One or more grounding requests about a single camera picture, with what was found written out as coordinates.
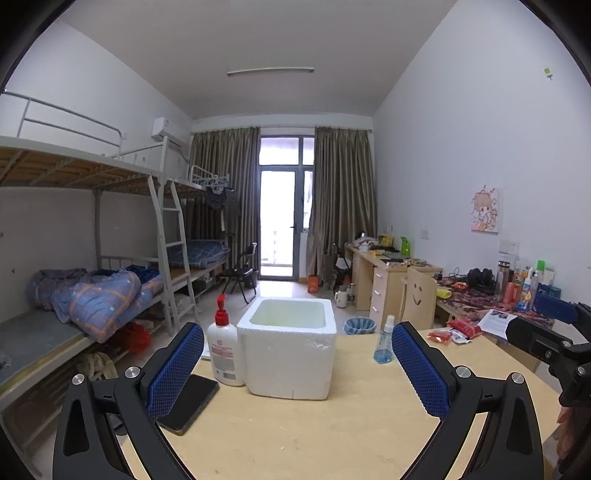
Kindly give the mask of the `teal box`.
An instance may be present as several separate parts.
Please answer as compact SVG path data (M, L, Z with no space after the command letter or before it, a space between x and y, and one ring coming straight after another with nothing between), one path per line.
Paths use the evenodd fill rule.
M555 287L553 285L539 284L537 294L560 299L562 296L562 290L559 287Z

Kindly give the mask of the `white paper sheet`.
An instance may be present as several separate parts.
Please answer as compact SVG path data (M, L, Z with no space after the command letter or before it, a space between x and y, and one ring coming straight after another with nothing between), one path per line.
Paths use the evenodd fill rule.
M507 339L506 331L509 323L517 316L501 310L490 309L479 321L478 327L485 333L503 340Z

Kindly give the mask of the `red white snack packet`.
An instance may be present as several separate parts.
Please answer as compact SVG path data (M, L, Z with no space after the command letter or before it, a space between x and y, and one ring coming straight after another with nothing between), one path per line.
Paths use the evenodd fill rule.
M483 333L478 325L466 319L456 318L451 320L448 322L448 327L450 328L453 342L458 345L468 344Z

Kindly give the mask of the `red bag under bed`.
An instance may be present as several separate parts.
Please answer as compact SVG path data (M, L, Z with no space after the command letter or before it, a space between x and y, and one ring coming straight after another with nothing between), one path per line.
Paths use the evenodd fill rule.
M135 322L129 322L118 329L112 340L117 346L132 354L142 353L151 345L148 330Z

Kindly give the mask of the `black smartphone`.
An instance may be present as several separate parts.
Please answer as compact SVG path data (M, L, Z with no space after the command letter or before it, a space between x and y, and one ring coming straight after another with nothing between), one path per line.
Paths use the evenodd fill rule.
M184 435L218 390L217 381L191 374L170 412L158 419L158 425L175 435Z

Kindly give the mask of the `white remote control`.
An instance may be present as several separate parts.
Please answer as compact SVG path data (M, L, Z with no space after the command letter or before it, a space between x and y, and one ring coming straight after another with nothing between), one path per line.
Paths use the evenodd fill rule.
M204 344L204 350L202 350L200 358L207 361L211 360L211 350L209 350L207 343Z

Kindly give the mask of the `white lotion pump bottle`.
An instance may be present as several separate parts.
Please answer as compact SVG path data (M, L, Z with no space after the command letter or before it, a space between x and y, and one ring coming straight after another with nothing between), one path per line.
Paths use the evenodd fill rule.
M217 297L214 321L206 331L209 360L211 360L214 378L219 383L242 387L245 385L242 345L238 336L238 328L230 323L225 302L224 294Z

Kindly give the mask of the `blue spray bottle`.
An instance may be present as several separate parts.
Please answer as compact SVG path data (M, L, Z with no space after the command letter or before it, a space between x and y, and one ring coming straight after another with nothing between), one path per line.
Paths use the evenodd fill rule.
M388 315L383 329L380 331L377 346L374 351L374 360L378 364L389 364L394 361L394 350L392 335L396 318L394 315Z

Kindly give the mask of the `blue lined waste bin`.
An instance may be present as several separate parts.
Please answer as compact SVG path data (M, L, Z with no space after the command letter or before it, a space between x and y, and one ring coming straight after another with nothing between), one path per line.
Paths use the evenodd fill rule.
M346 335L367 335L374 334L376 331L376 322L366 317L353 317L346 320L342 325L342 330Z

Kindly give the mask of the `white styrofoam box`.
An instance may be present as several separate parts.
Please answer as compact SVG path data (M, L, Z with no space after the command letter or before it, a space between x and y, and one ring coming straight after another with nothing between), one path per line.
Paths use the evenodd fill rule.
M328 398L337 341L329 300L259 298L236 328L250 393L290 400Z

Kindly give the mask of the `white kettle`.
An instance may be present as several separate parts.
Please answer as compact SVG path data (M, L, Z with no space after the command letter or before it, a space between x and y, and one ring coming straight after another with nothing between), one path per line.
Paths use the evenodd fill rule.
M339 289L335 291L335 306L341 309L345 309L349 304L348 287L346 285L339 286Z

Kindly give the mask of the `brown curtain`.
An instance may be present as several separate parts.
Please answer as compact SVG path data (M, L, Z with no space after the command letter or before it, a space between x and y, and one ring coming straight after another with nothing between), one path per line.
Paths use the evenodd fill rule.
M205 190L188 202L185 231L191 240L222 240L228 261L259 242L259 127L193 135L191 161Z
M361 232L378 231L377 195L366 130L318 127L312 167L307 274L324 279L325 256Z

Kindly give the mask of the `orange floor container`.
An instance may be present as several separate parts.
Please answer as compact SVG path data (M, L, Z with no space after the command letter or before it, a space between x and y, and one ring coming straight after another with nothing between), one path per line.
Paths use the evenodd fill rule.
M318 275L309 275L307 281L308 293L315 294L320 290L320 279Z

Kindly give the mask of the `white air conditioner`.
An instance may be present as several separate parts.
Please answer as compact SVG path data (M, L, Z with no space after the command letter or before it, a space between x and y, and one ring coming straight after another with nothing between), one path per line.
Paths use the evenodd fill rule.
M151 138L155 141L162 141L165 137L179 147L188 144L189 132L165 117L156 118L152 124Z

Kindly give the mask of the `anime wall picture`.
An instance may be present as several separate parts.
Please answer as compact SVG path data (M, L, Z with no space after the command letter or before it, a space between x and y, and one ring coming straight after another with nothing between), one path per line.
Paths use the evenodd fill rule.
M499 233L499 192L484 186L472 199L471 230L482 233Z

